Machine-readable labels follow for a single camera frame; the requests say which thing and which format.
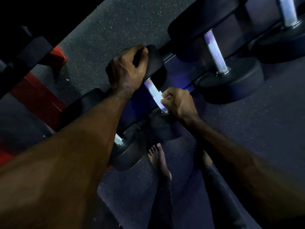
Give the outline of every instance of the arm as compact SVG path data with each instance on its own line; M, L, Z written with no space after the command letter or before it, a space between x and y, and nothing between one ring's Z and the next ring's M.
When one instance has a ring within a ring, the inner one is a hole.
M97 186L109 161L127 101L142 83L147 49L112 60L114 93L82 117L0 168L3 228L81 228L91 225Z
M187 90L169 88L163 97L162 104L202 141L230 188L262 227L292 227L304 223L304 192L284 183L280 173L200 119Z

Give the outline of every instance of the hand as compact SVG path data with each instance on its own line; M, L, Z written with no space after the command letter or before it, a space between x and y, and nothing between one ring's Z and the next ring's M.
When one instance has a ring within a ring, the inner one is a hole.
M162 93L164 99L161 100L169 111L171 111L179 120L198 116L194 101L188 90L181 88L168 88Z
M142 50L138 67L132 64L135 54ZM109 77L114 90L123 90L126 94L133 94L141 85L148 64L148 49L143 45L132 47L122 52L110 61L113 77Z

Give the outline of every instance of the leg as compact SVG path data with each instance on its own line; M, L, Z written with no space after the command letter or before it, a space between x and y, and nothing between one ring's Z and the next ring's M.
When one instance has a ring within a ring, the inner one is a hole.
M161 144L157 148L153 146L148 154L150 162L159 174L159 182L152 212L148 223L148 229L172 229L173 226L173 203L170 190L171 173L167 169L165 155Z
M212 160L203 152L201 171L209 196L215 229L247 228L244 218L229 194L225 184L212 166Z

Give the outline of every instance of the black pants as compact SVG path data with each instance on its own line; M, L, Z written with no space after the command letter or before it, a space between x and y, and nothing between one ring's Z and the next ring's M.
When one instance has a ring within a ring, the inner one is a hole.
M247 228L240 211L216 171L208 166L201 171L210 200L215 229ZM172 215L170 178L160 174L148 229L174 228Z

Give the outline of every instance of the forearm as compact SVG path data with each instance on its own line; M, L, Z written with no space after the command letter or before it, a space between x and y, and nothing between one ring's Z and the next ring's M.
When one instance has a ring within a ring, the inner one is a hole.
M0 169L0 224L80 228L109 161L130 94L115 92Z
M305 215L304 193L285 184L279 173L199 117L186 118L184 123L203 142L228 185L261 226L293 223L292 218Z

